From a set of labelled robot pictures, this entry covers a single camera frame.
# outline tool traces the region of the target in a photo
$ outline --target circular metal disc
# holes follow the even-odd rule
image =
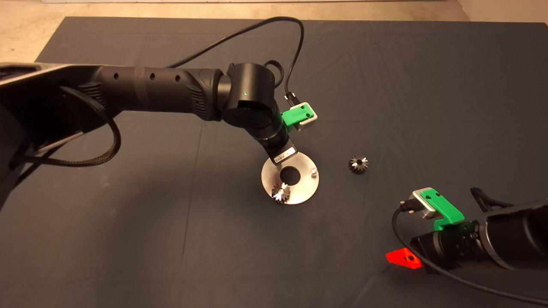
[[[275,165],[270,159],[266,160],[261,172],[262,186],[265,188],[266,193],[271,196],[274,185],[282,182],[279,175],[285,167],[294,167],[301,176],[297,184],[289,186],[289,199],[285,204],[299,204],[310,199],[318,188],[319,172],[310,157],[301,152],[278,165]]]

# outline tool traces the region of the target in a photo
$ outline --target table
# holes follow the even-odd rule
[[[37,61],[163,66],[247,20],[67,18]],[[194,115],[125,112],[122,148],[94,168],[43,166],[0,213],[0,306],[526,307],[389,265],[390,217],[432,186],[468,219],[468,189],[522,203],[548,196],[548,28],[481,22],[306,21],[290,89],[317,123],[293,133],[320,185],[272,204],[266,159],[246,132]],[[298,30],[268,25],[185,67],[280,61]],[[279,105],[285,109],[282,89]],[[59,157],[93,157],[108,128]],[[365,155],[354,175],[346,164]],[[412,237],[431,230],[401,220]],[[457,271],[542,296],[542,271]]]

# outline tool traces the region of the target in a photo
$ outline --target hole in disc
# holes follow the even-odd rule
[[[279,173],[279,179],[287,185],[295,185],[301,179],[301,174],[295,167],[287,166]]]

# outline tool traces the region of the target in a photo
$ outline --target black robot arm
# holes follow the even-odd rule
[[[100,103],[111,118],[126,110],[194,113],[205,121],[244,128],[276,164],[296,153],[274,100],[274,75],[263,65],[230,65],[226,74],[219,69],[93,65],[19,68],[18,75],[17,66],[10,66],[10,78],[0,80],[0,99],[26,130],[32,151],[51,149],[105,124],[65,95],[60,90],[64,86]]]
[[[194,113],[244,128],[275,163],[295,150],[274,100],[274,75],[263,65],[230,65],[226,75],[219,69],[102,66],[92,83],[118,110]]]

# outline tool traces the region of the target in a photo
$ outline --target concrete floor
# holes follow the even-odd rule
[[[548,1],[544,0],[201,4],[0,0],[0,62],[33,62],[66,16],[263,19],[290,15],[322,20],[547,21],[547,12]]]

